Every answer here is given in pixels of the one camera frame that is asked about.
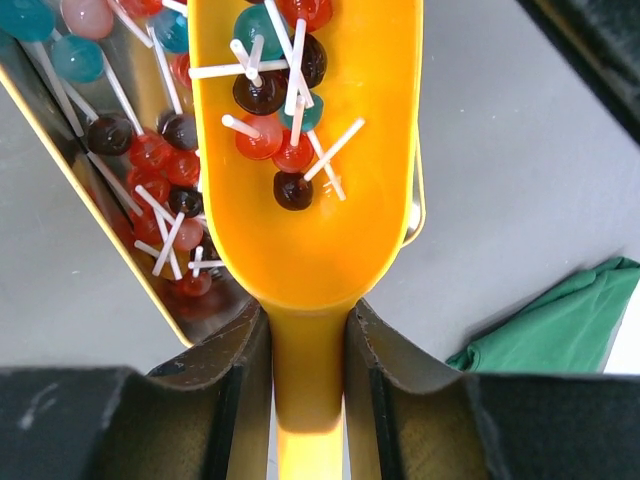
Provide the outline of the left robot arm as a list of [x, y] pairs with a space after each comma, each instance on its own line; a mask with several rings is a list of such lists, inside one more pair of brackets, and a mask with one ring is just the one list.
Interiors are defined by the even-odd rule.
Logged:
[[639, 3], [519, 5], [634, 140], [639, 140]]

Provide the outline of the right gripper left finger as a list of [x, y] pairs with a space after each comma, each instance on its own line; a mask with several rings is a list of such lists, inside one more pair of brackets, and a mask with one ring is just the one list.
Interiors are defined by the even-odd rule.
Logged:
[[5, 479], [263, 479], [271, 338], [256, 302], [141, 374], [129, 367], [1, 372]]

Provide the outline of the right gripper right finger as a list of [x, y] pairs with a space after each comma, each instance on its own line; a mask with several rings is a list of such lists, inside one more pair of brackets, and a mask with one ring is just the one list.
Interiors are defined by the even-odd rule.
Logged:
[[639, 380], [462, 373], [365, 302], [345, 329], [355, 479], [635, 479]]

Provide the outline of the tan candy box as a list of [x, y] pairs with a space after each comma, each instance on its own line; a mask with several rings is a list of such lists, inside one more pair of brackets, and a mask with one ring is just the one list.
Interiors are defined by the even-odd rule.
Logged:
[[[241, 115], [224, 115], [222, 122], [234, 132], [242, 156], [273, 163], [274, 198], [293, 212], [311, 205], [319, 173], [327, 176], [331, 192], [345, 198], [332, 156], [317, 135], [325, 108], [318, 89], [328, 71], [317, 32], [331, 21], [336, 2], [193, 1], [178, 11], [140, 10], [148, 19], [142, 39], [159, 60], [169, 52], [161, 34], [176, 27], [181, 41], [170, 52], [189, 55], [191, 85], [198, 78], [233, 79]], [[155, 225], [149, 238], [157, 248], [153, 275], [198, 283], [206, 270], [227, 268], [206, 218], [194, 96], [193, 142], [185, 151], [148, 130], [129, 101], [123, 108], [133, 130], [127, 152], [132, 172], [125, 181], [110, 177], [109, 184], [134, 223]]]

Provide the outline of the yellow plastic scoop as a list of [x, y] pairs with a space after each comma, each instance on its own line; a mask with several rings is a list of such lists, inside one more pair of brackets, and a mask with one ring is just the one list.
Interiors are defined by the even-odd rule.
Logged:
[[279, 206], [271, 161], [242, 156], [222, 118], [232, 78], [192, 83], [203, 197], [233, 278], [266, 311], [282, 479], [343, 475], [344, 329], [404, 244], [419, 155], [423, 5], [338, 1], [317, 32], [328, 54], [317, 135], [345, 198], [314, 177], [311, 205]]

